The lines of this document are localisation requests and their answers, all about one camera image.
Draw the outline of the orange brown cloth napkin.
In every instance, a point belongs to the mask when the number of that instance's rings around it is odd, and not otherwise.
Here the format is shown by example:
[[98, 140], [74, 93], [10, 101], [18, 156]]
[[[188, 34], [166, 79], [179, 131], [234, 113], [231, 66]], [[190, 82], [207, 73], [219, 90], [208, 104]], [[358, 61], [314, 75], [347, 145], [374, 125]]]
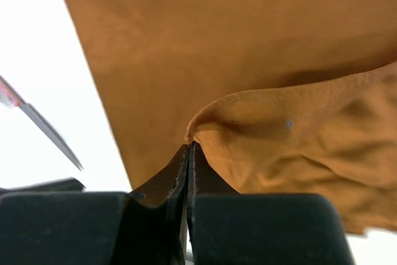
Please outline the orange brown cloth napkin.
[[182, 143], [241, 193], [396, 230], [396, 0], [65, 0], [136, 188]]

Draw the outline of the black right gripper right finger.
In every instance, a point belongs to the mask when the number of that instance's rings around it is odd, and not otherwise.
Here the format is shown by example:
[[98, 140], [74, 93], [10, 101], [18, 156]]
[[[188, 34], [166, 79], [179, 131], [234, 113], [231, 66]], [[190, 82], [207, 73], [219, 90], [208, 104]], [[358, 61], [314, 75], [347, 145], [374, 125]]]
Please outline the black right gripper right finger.
[[189, 153], [188, 224], [195, 264], [353, 264], [341, 220], [318, 194], [240, 194]]

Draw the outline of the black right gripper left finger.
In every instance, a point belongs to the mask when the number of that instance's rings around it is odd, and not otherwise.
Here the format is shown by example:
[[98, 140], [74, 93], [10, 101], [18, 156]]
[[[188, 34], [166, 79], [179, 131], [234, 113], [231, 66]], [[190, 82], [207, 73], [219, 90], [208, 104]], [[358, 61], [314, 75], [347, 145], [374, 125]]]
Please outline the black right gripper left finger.
[[2, 264], [184, 264], [189, 149], [132, 192], [1, 195]]

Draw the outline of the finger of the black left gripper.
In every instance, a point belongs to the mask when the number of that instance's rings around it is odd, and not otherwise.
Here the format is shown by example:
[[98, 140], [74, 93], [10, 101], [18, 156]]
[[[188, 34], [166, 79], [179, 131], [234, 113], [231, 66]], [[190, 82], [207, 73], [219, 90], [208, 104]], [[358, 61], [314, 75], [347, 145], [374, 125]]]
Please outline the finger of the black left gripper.
[[16, 187], [13, 189], [1, 188], [1, 195], [10, 192], [61, 192], [85, 190], [85, 186], [75, 178], [59, 179], [55, 181], [42, 182], [31, 186]]

